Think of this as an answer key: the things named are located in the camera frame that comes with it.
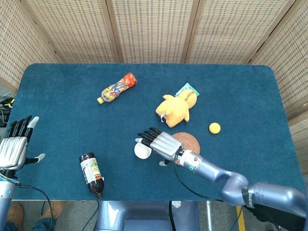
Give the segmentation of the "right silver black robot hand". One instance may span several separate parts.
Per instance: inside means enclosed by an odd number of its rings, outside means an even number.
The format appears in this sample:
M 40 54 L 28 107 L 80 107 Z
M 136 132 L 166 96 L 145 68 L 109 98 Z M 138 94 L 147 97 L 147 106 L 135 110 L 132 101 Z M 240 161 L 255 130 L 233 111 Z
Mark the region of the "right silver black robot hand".
M 161 166 L 167 166 L 183 153 L 184 148 L 179 140 L 157 128 L 150 127 L 148 130 L 138 133 L 138 136 L 139 138 L 136 138 L 135 142 L 151 148 L 164 158 L 164 161 L 160 162 Z

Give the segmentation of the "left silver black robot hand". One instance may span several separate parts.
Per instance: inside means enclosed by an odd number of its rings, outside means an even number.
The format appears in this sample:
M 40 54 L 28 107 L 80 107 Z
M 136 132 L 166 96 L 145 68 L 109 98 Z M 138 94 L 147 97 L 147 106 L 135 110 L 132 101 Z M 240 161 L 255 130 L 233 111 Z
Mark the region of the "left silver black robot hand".
M 0 143 L 1 170 L 19 171 L 24 165 L 38 163 L 46 156 L 42 153 L 36 157 L 26 157 L 26 149 L 38 121 L 38 116 L 29 115 L 8 126 Z

